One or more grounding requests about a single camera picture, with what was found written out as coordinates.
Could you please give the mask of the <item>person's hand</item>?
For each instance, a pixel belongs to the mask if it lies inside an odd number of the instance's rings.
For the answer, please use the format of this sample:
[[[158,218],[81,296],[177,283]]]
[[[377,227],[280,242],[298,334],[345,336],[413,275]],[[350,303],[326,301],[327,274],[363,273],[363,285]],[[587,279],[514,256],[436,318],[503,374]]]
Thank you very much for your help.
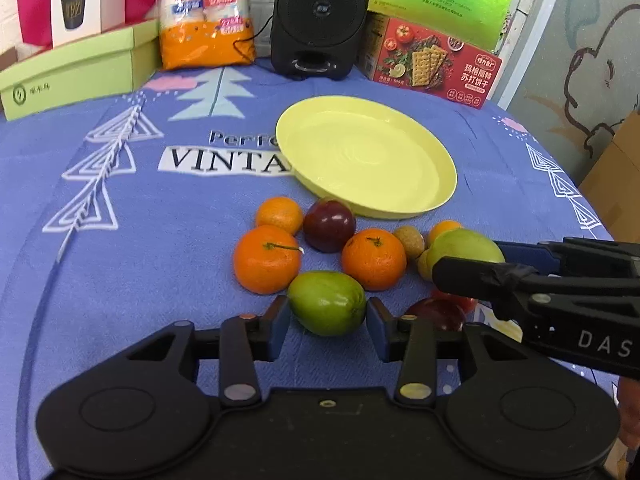
[[[633,379],[621,377],[617,390],[620,411],[620,440],[630,450],[640,444],[640,384]]]

